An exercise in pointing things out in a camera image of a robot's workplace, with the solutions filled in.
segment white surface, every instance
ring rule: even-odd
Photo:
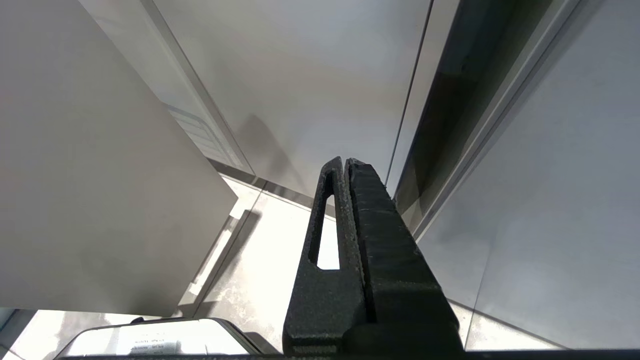
[[[340,268],[340,260],[338,258],[338,233],[335,227],[335,219],[332,217],[324,217],[316,266],[323,270],[336,270]]]
[[[172,314],[235,195],[79,3],[0,33],[0,306]]]
[[[234,140],[225,138],[139,0],[80,0],[80,3],[158,99],[178,109],[170,111],[171,115],[205,156],[250,172],[230,146]]]
[[[416,130],[418,130],[422,111],[431,90],[431,83],[435,77],[436,70],[438,70],[442,51],[447,42],[459,3],[458,0],[433,0],[402,126],[399,128],[396,150],[386,180],[387,191],[391,197],[396,195],[404,164],[413,145],[413,137]],[[377,169],[376,171],[385,181],[382,174],[386,169]]]
[[[156,4],[257,176],[313,197],[342,156],[386,178],[429,0]]]
[[[222,175],[222,179],[238,197],[236,205],[231,209],[229,215],[234,218],[241,218],[245,210],[251,210],[253,208],[253,205],[262,190],[254,186],[247,185],[241,181],[231,179],[225,175]]]
[[[467,351],[560,349],[551,343],[477,313],[474,313],[471,319],[465,345]]]

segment tile floor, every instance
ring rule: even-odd
[[[231,216],[241,218],[248,210],[256,214],[256,221],[239,224],[248,236],[211,286],[195,316],[229,320],[245,333],[259,336],[282,351],[282,324],[310,211],[259,188],[227,177],[225,180],[239,197]],[[216,245],[214,258],[216,249],[223,246],[224,243]],[[318,265],[327,269],[339,267],[335,220],[330,217],[325,217]],[[460,337],[467,350],[558,348],[465,307],[453,303],[451,306],[460,321]],[[3,360],[51,360],[81,331],[129,323],[136,317],[41,310],[9,351],[0,348],[0,355],[4,352]]]

